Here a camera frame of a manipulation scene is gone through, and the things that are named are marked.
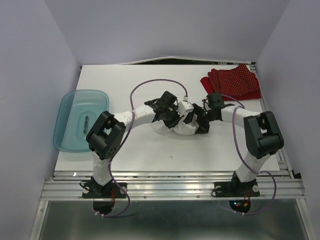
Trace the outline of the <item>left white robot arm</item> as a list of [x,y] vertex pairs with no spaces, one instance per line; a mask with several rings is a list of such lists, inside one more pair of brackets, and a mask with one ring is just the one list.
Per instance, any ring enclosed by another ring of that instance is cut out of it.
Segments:
[[145,124],[160,122],[165,131],[173,130],[193,110],[185,97],[177,102],[177,97],[165,91],[160,98],[146,101],[132,110],[111,114],[104,111],[97,118],[86,136],[89,149],[93,154],[94,191],[100,197],[111,193],[112,180],[109,173],[112,158],[118,153],[123,140],[127,139],[133,128]]

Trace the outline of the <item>white ruffled skirt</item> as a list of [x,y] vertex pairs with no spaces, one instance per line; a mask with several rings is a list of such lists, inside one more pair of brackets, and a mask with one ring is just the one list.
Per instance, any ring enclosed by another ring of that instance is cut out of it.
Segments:
[[178,112],[177,110],[163,113],[152,124],[159,134],[175,132],[181,136],[195,135],[199,124],[194,119],[194,110]]

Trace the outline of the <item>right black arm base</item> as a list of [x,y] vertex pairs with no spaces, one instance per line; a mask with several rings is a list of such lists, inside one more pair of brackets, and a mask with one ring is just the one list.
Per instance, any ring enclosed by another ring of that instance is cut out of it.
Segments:
[[235,212],[247,214],[251,209],[251,198],[260,196],[257,180],[241,182],[234,172],[230,181],[216,181],[211,196],[230,198],[229,205]]

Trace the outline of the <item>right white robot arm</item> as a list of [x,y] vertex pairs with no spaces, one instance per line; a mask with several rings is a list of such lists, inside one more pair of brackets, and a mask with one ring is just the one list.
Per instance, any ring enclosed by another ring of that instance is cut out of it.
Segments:
[[[230,182],[231,192],[242,195],[248,190],[248,182],[256,179],[262,166],[284,146],[284,139],[277,120],[271,111],[253,112],[243,105],[226,104],[219,92],[207,95],[207,107],[193,104],[191,119],[197,124],[196,134],[207,134],[210,122],[232,124],[233,140],[242,162],[235,171],[237,179]],[[236,126],[244,129],[247,154],[241,156],[237,142]]]

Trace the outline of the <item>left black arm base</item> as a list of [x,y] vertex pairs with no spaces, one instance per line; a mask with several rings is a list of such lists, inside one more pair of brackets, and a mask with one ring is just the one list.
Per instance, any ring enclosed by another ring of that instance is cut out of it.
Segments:
[[93,200],[92,208],[97,216],[103,218],[116,218],[123,212],[116,213],[115,209],[117,199],[126,199],[124,191],[127,190],[128,184],[120,182],[118,187],[113,180],[106,185],[99,185],[93,177],[90,180],[84,180],[79,183],[82,188],[82,198]]

